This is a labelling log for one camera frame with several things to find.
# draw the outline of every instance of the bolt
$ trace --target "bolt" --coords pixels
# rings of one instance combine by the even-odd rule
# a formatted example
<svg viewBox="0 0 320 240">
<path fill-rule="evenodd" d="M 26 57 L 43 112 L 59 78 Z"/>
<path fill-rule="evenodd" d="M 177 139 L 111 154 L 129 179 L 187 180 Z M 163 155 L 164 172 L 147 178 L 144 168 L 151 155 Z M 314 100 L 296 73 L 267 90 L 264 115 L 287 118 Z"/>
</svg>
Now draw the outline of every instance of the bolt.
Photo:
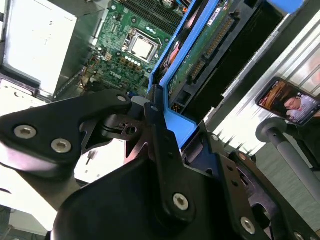
<svg viewBox="0 0 320 240">
<path fill-rule="evenodd" d="M 219 141 L 219 137 L 218 137 L 217 135 L 212 134 L 212 138 L 213 138 L 213 140 L 215 140 L 215 141 Z"/>
<path fill-rule="evenodd" d="M 53 140 L 51 143 L 51 148 L 58 154 L 66 154 L 71 150 L 71 143 L 63 138 L 58 138 Z"/>
<path fill-rule="evenodd" d="M 241 158 L 243 161 L 247 160 L 247 157 L 243 153 L 239 153 L 239 158 Z"/>
<path fill-rule="evenodd" d="M 181 211 L 186 211 L 189 208 L 189 202 L 187 198 L 181 193 L 176 193 L 173 196 L 173 203 Z"/>
<path fill-rule="evenodd" d="M 243 216 L 240 220 L 242 227 L 251 235 L 256 233 L 256 228 L 254 224 L 245 216 Z"/>
<path fill-rule="evenodd" d="M 300 233 L 298 233 L 298 232 L 294 232 L 294 236 L 295 236 L 295 238 L 297 239 L 297 240 L 304 240 L 304 238 L 302 237 L 302 235 L 300 234 Z"/>
<path fill-rule="evenodd" d="M 127 100 L 123 97 L 123 96 L 118 96 L 118 99 L 121 101 L 121 102 L 126 102 Z"/>
<path fill-rule="evenodd" d="M 17 126 L 13 132 L 14 135 L 20 139 L 32 139 L 35 135 L 37 135 L 37 130 L 29 125 Z"/>
<path fill-rule="evenodd" d="M 156 112 L 159 111 L 158 108 L 156 108 L 155 106 L 151 106 L 151 108 L 152 108 L 153 110 L 155 110 Z"/>
</svg>

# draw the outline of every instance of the phone holder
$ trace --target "phone holder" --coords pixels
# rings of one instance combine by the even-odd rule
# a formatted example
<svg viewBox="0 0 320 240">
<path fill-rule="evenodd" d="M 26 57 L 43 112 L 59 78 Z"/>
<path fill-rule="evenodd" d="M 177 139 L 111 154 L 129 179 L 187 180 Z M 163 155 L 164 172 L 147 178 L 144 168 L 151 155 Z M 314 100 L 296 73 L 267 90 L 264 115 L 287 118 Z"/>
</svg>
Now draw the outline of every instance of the phone holder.
<svg viewBox="0 0 320 240">
<path fill-rule="evenodd" d="M 272 143 L 289 164 L 314 199 L 320 203 L 320 180 L 311 171 L 294 146 L 283 135 L 287 129 L 285 120 L 272 117 L 264 120 L 256 129 L 256 138 L 263 143 Z"/>
</svg>

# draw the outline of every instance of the phone screen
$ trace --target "phone screen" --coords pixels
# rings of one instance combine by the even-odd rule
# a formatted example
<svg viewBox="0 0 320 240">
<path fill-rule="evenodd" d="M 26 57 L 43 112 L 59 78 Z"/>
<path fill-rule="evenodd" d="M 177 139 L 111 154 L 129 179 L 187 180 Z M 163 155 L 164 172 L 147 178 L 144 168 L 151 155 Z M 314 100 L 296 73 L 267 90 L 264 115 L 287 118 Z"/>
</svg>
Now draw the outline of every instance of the phone screen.
<svg viewBox="0 0 320 240">
<path fill-rule="evenodd" d="M 281 78 L 263 92 L 256 103 L 269 112 L 302 126 L 320 110 L 320 99 Z"/>
</svg>

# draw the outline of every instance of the blue plastic frame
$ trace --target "blue plastic frame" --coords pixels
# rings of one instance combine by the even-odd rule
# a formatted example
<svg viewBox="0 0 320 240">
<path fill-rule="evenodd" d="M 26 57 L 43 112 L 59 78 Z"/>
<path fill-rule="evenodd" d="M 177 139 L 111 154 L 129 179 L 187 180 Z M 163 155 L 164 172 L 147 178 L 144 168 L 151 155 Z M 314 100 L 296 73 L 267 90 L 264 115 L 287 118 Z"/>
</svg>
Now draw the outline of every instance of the blue plastic frame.
<svg viewBox="0 0 320 240">
<path fill-rule="evenodd" d="M 303 0 L 268 0 L 272 4 L 278 6 L 282 10 L 287 13 L 293 13 L 298 8 L 301 7 L 303 4 Z M 159 58 L 159 61 L 155 65 L 152 73 L 150 74 L 149 78 L 149 86 L 148 91 L 151 89 L 151 86 L 154 82 L 154 75 L 156 70 L 160 67 L 161 63 L 165 59 L 168 51 L 170 51 L 173 44 L 175 44 L 175 39 L 184 26 L 186 19 L 191 13 L 195 5 L 196 0 L 193 0 L 190 4 L 187 13 L 184 15 L 182 21 L 180 22 L 178 28 L 176 29 L 175 33 L 173 34 L 170 42 L 168 43 L 166 49 L 164 50 L 163 54 Z M 174 77 L 176 71 L 178 70 L 179 66 L 182 64 L 185 57 L 188 55 L 189 50 L 192 48 L 193 44 L 197 40 L 198 36 L 201 34 L 203 28 L 206 26 L 209 18 L 212 16 L 213 12 L 216 9 L 217 3 L 219 0 L 209 0 L 205 9 L 203 10 L 201 16 L 199 17 L 198 21 L 196 22 L 194 28 L 192 29 L 191 33 L 187 37 L 184 45 L 180 49 L 178 55 L 175 58 L 175 61 L 170 66 L 164 77 L 162 78 L 160 85 L 163 87 L 163 94 L 164 94 L 164 118 L 167 125 L 167 128 L 174 132 L 177 143 L 179 148 L 181 148 L 189 137 L 195 132 L 197 128 L 197 124 L 188 119 L 187 117 L 171 110 L 169 108 L 169 95 L 168 95 L 168 84 L 170 80 Z"/>
</svg>

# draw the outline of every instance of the white label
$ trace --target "white label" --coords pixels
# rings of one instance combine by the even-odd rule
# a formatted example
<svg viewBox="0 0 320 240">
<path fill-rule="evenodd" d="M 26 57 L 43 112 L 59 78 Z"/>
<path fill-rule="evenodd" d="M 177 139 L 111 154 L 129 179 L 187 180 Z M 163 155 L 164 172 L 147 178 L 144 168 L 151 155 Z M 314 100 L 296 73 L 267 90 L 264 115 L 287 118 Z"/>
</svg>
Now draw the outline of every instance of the white label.
<svg viewBox="0 0 320 240">
<path fill-rule="evenodd" d="M 221 7 L 218 7 L 215 12 L 212 14 L 210 20 L 208 21 L 207 25 L 208 26 L 211 26 L 212 23 L 215 21 L 215 19 L 218 17 L 218 14 L 220 13 L 221 11 Z"/>
</svg>

